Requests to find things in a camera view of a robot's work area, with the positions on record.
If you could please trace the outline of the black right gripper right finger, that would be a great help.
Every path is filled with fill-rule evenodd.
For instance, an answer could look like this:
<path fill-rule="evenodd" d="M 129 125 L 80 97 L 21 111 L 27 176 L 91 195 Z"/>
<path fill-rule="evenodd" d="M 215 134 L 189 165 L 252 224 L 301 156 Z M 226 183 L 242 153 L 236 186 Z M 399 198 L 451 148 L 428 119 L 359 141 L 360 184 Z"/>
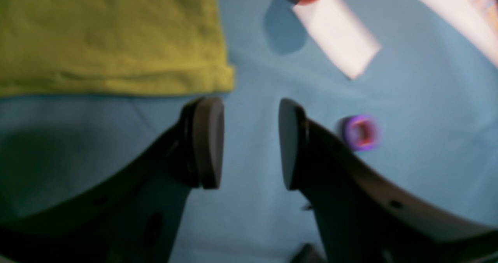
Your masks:
<path fill-rule="evenodd" d="M 282 173 L 309 201 L 329 263 L 496 263 L 497 229 L 409 194 L 297 102 L 279 104 Z"/>

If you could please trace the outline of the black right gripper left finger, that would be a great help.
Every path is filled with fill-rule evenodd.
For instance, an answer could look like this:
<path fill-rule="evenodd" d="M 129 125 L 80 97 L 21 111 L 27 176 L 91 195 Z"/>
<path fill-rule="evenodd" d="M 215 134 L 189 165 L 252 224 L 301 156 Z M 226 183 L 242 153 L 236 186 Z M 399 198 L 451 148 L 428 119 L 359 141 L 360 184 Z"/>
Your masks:
<path fill-rule="evenodd" d="M 167 263 L 192 189 L 218 189 L 224 102 L 201 97 L 108 180 L 55 208 L 1 224 L 13 263 Z"/>

